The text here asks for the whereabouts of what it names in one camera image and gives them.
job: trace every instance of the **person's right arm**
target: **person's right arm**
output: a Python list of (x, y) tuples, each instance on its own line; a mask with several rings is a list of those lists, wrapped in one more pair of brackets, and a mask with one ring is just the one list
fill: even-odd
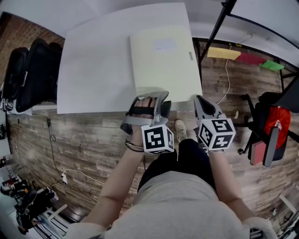
[(219, 200), (225, 203), (241, 220), (254, 217), (242, 200), (239, 182), (230, 168), (224, 152), (209, 152), (210, 163)]

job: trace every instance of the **chair armrest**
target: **chair armrest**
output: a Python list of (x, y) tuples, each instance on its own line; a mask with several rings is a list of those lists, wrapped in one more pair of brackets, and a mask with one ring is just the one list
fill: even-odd
[(253, 122), (249, 122), (248, 128), (266, 144), (263, 165), (265, 167), (270, 167), (276, 150), (279, 128), (273, 127), (271, 129), (270, 135), (267, 135), (264, 130), (257, 127)]
[(290, 136), (293, 140), (295, 140), (297, 143), (299, 143), (299, 135), (295, 134), (292, 131), (288, 131), (288, 136)]

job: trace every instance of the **power strip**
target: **power strip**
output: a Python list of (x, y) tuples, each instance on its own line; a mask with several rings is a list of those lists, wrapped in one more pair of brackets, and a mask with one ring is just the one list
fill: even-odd
[(64, 184), (67, 184), (66, 174), (62, 173), (61, 176), (62, 176), (62, 181), (64, 182)]

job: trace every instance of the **black pants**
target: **black pants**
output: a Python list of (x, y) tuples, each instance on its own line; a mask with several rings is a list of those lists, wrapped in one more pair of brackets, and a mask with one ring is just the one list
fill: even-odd
[(209, 157), (199, 148), (198, 143), (192, 139), (183, 140), (178, 150), (178, 157), (175, 150), (173, 153), (161, 154), (149, 165), (141, 178), (138, 191), (151, 178), (169, 171), (196, 175), (215, 189)]

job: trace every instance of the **black chair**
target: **black chair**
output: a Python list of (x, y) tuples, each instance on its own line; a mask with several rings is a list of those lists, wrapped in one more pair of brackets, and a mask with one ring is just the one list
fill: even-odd
[(13, 50), (4, 79), (2, 99), (6, 105), (16, 100), (17, 112), (23, 112), (43, 101), (56, 103), (61, 55), (59, 44), (48, 45), (42, 39), (36, 39), (30, 50)]
[[(254, 107), (249, 95), (242, 95), (242, 100), (249, 103), (252, 122), (248, 122), (248, 116), (245, 116), (245, 127), (248, 127), (252, 133), (244, 150), (239, 149), (239, 154), (245, 154), (249, 150), (248, 158), (251, 158), (252, 144), (263, 141), (266, 144), (266, 150), (263, 158), (263, 165), (269, 167), (272, 161), (281, 160), (285, 154), (287, 138), (284, 143), (276, 148), (278, 141), (279, 129), (273, 127), (270, 135), (264, 132), (266, 120), (269, 116), (271, 106), (280, 106), (293, 113), (299, 113), (299, 76), (295, 77), (292, 82), (282, 93), (266, 92), (259, 97), (259, 103)], [(299, 143), (299, 136), (292, 131), (288, 131), (288, 136)]]

